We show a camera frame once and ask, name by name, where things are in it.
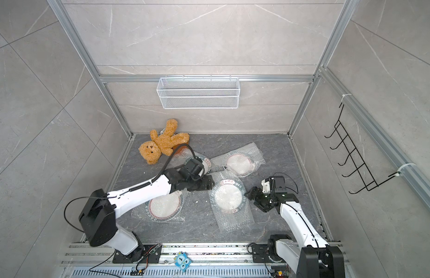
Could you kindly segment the large bubble wrap sheet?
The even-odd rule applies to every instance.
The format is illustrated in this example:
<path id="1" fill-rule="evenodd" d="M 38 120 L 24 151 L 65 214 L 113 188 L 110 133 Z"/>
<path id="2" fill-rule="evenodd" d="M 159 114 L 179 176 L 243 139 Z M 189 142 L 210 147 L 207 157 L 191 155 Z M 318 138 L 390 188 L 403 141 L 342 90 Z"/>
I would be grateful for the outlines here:
<path id="1" fill-rule="evenodd" d="M 219 229 L 232 232 L 254 224 L 241 179 L 228 170 L 214 172 L 211 177 L 214 186 L 209 192 L 209 199 Z"/>

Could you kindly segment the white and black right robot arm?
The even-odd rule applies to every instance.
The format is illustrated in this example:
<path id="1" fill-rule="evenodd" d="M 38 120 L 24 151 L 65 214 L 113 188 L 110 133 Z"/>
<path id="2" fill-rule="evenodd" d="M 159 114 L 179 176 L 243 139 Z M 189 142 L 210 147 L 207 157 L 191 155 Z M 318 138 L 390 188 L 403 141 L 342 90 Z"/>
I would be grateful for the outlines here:
<path id="1" fill-rule="evenodd" d="M 272 235 L 268 240 L 269 258 L 284 261 L 297 278 L 345 277 L 342 251 L 319 235 L 294 194 L 264 192 L 255 186 L 244 196 L 262 212 L 276 209 L 295 237 L 292 240 L 287 235 Z"/>

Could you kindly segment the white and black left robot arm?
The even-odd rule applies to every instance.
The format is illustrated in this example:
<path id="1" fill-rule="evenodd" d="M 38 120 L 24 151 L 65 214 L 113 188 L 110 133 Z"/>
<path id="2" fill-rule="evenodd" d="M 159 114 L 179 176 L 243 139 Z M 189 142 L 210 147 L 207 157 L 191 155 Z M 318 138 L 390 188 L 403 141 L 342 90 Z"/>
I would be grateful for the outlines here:
<path id="1" fill-rule="evenodd" d="M 210 191 L 214 186 L 200 158 L 180 167 L 163 168 L 154 178 L 119 191 L 99 189 L 86 197 L 78 220 L 91 247 L 109 246 L 129 262 L 139 262 L 146 251 L 139 237 L 117 224 L 125 213 L 155 198 L 178 191 Z"/>

